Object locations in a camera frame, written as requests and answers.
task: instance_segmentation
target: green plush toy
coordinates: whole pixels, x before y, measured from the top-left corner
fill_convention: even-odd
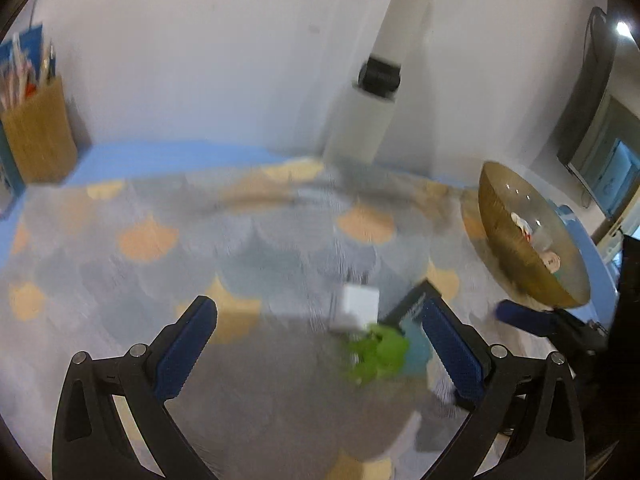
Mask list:
[[[364,384],[398,375],[408,349],[408,339],[395,328],[370,325],[366,336],[349,342],[349,352],[358,358],[350,370],[350,378]]]

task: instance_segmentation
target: brown bowl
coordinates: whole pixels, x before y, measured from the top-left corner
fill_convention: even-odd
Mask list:
[[[511,280],[548,306],[570,308],[589,302],[591,287],[580,251],[555,209],[531,184],[498,162],[486,162],[478,203],[489,247]],[[546,268],[511,213],[527,221],[534,240],[546,240],[545,251],[558,255],[560,269],[555,274]]]

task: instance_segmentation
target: white pole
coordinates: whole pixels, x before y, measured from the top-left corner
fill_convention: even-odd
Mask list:
[[[430,0],[391,0],[371,55],[392,65],[406,59]],[[393,118],[395,101],[349,88],[330,116],[325,160],[372,163]]]

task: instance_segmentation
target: white wall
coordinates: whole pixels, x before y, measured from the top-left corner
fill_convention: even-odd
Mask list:
[[[74,126],[94,142],[319,152],[389,0],[38,0]],[[475,184],[497,159],[579,208],[550,139],[606,0],[433,0],[378,161]],[[592,212],[594,224],[602,216]]]

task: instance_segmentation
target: silver bolt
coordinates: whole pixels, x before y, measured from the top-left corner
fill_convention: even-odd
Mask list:
[[[553,352],[551,354],[551,360],[557,365],[563,365],[565,361],[564,356],[560,352]]]
[[[74,354],[74,356],[71,358],[71,362],[75,365],[79,365],[80,363],[83,363],[85,359],[86,359],[86,352],[78,352],[77,354]]]
[[[129,349],[129,354],[132,355],[133,357],[140,357],[143,356],[146,352],[146,345],[143,345],[142,343],[138,343],[137,345],[133,345],[130,349]]]
[[[496,356],[498,359],[503,359],[509,355],[507,349],[502,345],[493,345],[491,347],[491,353]]]

